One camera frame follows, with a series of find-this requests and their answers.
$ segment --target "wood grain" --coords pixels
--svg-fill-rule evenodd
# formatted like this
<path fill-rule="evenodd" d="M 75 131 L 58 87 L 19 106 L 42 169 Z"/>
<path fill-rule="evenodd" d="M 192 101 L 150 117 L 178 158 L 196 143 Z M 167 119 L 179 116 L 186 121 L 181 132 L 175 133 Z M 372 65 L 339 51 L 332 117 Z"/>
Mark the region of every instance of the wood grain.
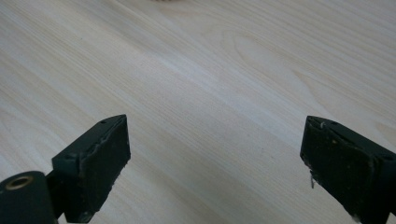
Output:
<path fill-rule="evenodd" d="M 304 120 L 396 152 L 395 43 L 392 0 L 1 0 L 0 178 L 126 114 L 92 223 L 354 223 L 310 187 Z"/>

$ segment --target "light wood surface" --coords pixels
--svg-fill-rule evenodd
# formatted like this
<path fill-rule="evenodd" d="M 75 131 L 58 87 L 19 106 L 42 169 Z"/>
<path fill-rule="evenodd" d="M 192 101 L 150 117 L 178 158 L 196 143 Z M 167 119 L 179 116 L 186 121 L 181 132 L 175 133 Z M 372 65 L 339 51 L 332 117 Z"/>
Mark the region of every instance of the light wood surface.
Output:
<path fill-rule="evenodd" d="M 133 158 L 92 223 L 354 223 L 304 120 L 396 152 L 396 1 L 0 0 L 1 179 L 118 114 Z"/>

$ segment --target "tabletop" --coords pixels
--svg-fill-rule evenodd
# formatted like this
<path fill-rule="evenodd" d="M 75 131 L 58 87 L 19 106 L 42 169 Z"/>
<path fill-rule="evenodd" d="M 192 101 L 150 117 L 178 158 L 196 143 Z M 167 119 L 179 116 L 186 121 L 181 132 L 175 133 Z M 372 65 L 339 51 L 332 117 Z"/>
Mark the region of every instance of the tabletop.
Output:
<path fill-rule="evenodd" d="M 91 223 L 355 223 L 311 189 L 304 122 L 396 152 L 395 43 L 393 0 L 0 0 L 0 178 L 126 114 Z"/>

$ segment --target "wooden table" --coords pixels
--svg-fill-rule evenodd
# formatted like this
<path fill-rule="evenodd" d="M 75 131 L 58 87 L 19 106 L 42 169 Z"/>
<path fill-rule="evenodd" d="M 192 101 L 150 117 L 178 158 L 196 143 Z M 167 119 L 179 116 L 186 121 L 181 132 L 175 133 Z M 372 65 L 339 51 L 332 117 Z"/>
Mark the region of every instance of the wooden table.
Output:
<path fill-rule="evenodd" d="M 396 152 L 396 2 L 0 1 L 1 179 L 118 114 L 133 158 L 92 223 L 354 223 L 304 121 Z"/>

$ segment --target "metal ring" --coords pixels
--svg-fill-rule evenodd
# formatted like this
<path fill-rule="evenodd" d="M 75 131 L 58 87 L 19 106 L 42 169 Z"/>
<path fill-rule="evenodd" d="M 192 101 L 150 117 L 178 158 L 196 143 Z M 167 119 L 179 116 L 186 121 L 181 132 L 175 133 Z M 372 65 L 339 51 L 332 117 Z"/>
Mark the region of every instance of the metal ring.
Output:
<path fill-rule="evenodd" d="M 32 181 L 33 181 L 33 177 L 31 175 L 23 175 L 9 181 L 6 184 L 6 189 L 8 190 L 21 189 L 32 183 Z"/>

